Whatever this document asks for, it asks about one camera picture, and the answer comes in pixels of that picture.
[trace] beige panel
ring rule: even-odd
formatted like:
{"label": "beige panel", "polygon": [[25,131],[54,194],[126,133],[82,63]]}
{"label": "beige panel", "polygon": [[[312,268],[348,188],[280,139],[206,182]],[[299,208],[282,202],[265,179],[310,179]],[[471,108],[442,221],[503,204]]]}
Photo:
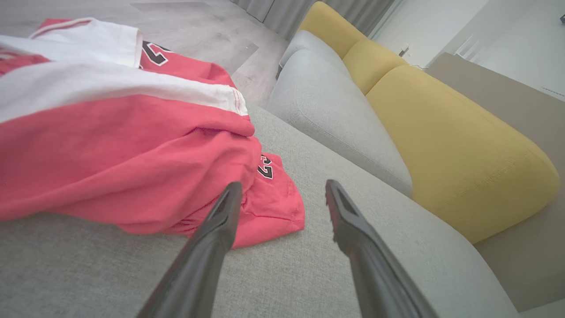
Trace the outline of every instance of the beige panel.
{"label": "beige panel", "polygon": [[427,73],[530,138],[557,168],[553,203],[475,247],[518,311],[565,298],[565,102],[448,53]]}

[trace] sofa leg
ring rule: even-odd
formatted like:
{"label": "sofa leg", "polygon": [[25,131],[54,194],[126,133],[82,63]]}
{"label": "sofa leg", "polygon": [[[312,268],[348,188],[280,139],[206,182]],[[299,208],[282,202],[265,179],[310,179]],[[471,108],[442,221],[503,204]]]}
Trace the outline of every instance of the sofa leg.
{"label": "sofa leg", "polygon": [[275,75],[275,79],[279,79],[279,74],[281,74],[282,70],[283,70],[283,67],[281,66],[281,64],[279,64],[279,70],[277,72],[277,75]]}

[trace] gray fabric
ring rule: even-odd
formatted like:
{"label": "gray fabric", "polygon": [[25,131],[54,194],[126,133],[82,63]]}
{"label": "gray fabric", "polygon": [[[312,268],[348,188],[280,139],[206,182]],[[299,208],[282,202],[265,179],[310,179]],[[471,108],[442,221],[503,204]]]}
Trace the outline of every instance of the gray fabric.
{"label": "gray fabric", "polygon": [[279,75],[266,109],[410,196],[408,168],[359,88],[301,50]]}
{"label": "gray fabric", "polygon": [[[228,253],[214,318],[359,317],[349,261],[332,241],[328,178],[340,181],[440,317],[518,316],[453,228],[265,110],[249,113],[264,151],[282,157],[302,194],[306,228]],[[48,214],[1,223],[0,316],[135,317],[185,240]]]}
{"label": "gray fabric", "polygon": [[294,35],[292,41],[288,44],[286,51],[281,57],[279,62],[280,67],[284,67],[288,59],[300,50],[310,50],[314,52],[319,58],[323,58],[331,64],[331,67],[339,70],[347,77],[351,78],[349,71],[341,60],[340,56],[324,41],[320,40],[317,36],[304,30],[300,30]]}

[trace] black object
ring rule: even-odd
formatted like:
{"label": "black object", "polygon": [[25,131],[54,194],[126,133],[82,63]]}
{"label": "black object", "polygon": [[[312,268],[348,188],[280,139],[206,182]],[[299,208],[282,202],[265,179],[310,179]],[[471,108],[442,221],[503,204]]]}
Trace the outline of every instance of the black object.
{"label": "black object", "polygon": [[339,182],[327,181],[325,198],[333,240],[349,257],[363,317],[436,318],[428,301]]}
{"label": "black object", "polygon": [[210,317],[225,254],[236,238],[241,184],[230,183],[167,271],[138,318]]}
{"label": "black object", "polygon": [[[350,259],[364,318],[437,318],[341,185],[326,183],[334,241]],[[145,303],[138,318],[209,318],[225,254],[233,245],[241,184],[228,185]]]}

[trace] gray sofa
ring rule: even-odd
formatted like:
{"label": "gray sofa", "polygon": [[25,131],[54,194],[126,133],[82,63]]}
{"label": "gray sofa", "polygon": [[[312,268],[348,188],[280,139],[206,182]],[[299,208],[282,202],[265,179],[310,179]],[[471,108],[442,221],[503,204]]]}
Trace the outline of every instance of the gray sofa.
{"label": "gray sofa", "polygon": [[[332,241],[338,180],[440,317],[517,317],[475,248],[407,196],[264,109],[255,135],[302,194],[304,231],[227,254],[213,317],[359,317],[348,259]],[[135,317],[186,238],[39,214],[0,224],[0,316]]]}

